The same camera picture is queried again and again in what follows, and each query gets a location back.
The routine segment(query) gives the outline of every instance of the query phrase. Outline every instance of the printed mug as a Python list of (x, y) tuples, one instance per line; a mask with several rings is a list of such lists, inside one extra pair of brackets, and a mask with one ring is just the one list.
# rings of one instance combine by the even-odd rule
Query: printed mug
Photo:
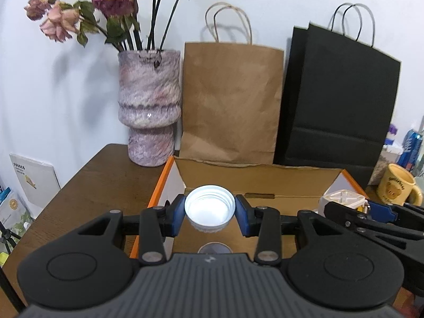
[(423, 202), (423, 193), (415, 178), (407, 170), (397, 164), (389, 164), (380, 184), (377, 195), (383, 203), (393, 203), (403, 206), (411, 195), (411, 204), (420, 206)]

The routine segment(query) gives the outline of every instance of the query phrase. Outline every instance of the paper bag handle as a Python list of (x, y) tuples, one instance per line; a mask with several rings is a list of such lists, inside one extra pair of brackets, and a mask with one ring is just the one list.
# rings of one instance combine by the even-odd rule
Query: paper bag handle
[[(209, 25), (208, 23), (208, 14), (209, 12), (212, 10), (212, 8), (215, 8), (217, 6), (223, 6), (221, 7), (213, 16), (213, 27)], [(213, 4), (212, 6), (210, 6), (206, 13), (205, 13), (205, 22), (206, 22), (206, 27), (208, 28), (209, 32), (211, 33), (212, 37), (215, 39), (215, 42), (219, 43), (219, 35), (218, 35), (218, 30), (217, 30), (217, 25), (216, 25), (216, 16), (222, 12), (223, 10), (234, 10), (237, 15), (239, 16), (242, 25), (244, 27), (244, 30), (246, 31), (246, 34), (249, 35), (249, 38), (247, 39), (247, 42), (249, 45), (253, 44), (253, 38), (252, 38), (252, 26), (250, 24), (250, 20), (249, 17), (247, 16), (247, 14), (245, 13), (244, 10), (242, 10), (239, 7), (233, 6), (227, 2), (217, 2), (215, 4)]]
[[(350, 7), (354, 7), (354, 8), (356, 9), (356, 11), (358, 12), (360, 27), (359, 27), (358, 36), (357, 36), (357, 37), (356, 37), (356, 39), (355, 39), (355, 41), (357, 41), (357, 40), (359, 39), (359, 36), (360, 36), (360, 34), (361, 34), (361, 31), (362, 31), (362, 14), (361, 14), (361, 11), (359, 10), (359, 8), (358, 8), (358, 7), (356, 7), (356, 6), (355, 6), (355, 4), (353, 4), (353, 3), (345, 2), (344, 4), (341, 4), (339, 7), (337, 7), (336, 11), (334, 11), (333, 16), (332, 16), (332, 20), (333, 20), (333, 21), (332, 21), (332, 23), (331, 23), (331, 29), (330, 29), (330, 31), (333, 31), (333, 28), (334, 28), (334, 21), (335, 21), (335, 19), (336, 19), (336, 14), (337, 14), (338, 10), (339, 10), (340, 8), (342, 8), (343, 6), (350, 6)], [(343, 36), (346, 36), (345, 27), (344, 27), (344, 16), (345, 16), (345, 14), (346, 14), (346, 11), (344, 12), (344, 14), (343, 14), (343, 19), (342, 19), (342, 32), (343, 32)]]
[(366, 10), (368, 11), (368, 13), (370, 13), (371, 21), (372, 21), (372, 41), (371, 41), (371, 48), (374, 48), (374, 40), (375, 40), (375, 19), (374, 19), (374, 14), (372, 13), (371, 9), (370, 9), (367, 5), (364, 5), (364, 4), (362, 4), (362, 3), (356, 3), (356, 4), (351, 5), (350, 7), (347, 7), (347, 8), (346, 8), (346, 10), (345, 10), (345, 12), (343, 13), (342, 26), (343, 26), (343, 21), (344, 21), (344, 17), (345, 17), (346, 12), (347, 12), (350, 8), (352, 8), (352, 7), (355, 7), (355, 8), (356, 8), (356, 6), (362, 7), (362, 8), (364, 8), (364, 9), (366, 9)]

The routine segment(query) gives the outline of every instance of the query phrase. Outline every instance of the pink marbled vase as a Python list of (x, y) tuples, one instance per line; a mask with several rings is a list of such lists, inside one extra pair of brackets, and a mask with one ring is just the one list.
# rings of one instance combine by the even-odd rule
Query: pink marbled vase
[(118, 55), (120, 122), (130, 127), (128, 153), (141, 166), (159, 166), (174, 151), (181, 116), (180, 52), (124, 51)]

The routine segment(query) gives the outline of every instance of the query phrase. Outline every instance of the brown paper bag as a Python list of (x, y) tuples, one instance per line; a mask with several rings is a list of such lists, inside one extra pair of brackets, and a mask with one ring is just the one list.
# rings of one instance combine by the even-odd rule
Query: brown paper bag
[[(214, 28), (207, 22), (214, 15)], [(234, 10), (249, 33), (248, 44), (219, 43), (216, 16)], [(242, 16), (246, 18), (246, 27)], [(183, 137), (180, 156), (209, 161), (271, 164), (283, 86), (282, 50), (252, 45), (249, 19), (226, 3), (211, 6), (206, 25), (215, 43), (186, 43)]]

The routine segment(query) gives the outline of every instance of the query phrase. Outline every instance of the dried flower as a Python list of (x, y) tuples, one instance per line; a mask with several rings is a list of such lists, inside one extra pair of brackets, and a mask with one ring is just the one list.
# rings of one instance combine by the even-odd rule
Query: dried flower
[(29, 0), (28, 5), (24, 7), (27, 17), (31, 20), (40, 20), (50, 8), (48, 0)]
[(134, 4), (130, 0), (92, 0), (92, 3), (106, 17), (128, 15), (134, 11)]
[(78, 32), (75, 27), (78, 20), (79, 13), (76, 9), (62, 10), (58, 1), (47, 13), (47, 18), (40, 25), (40, 29), (51, 40), (63, 43), (66, 38), (72, 38), (68, 31)]

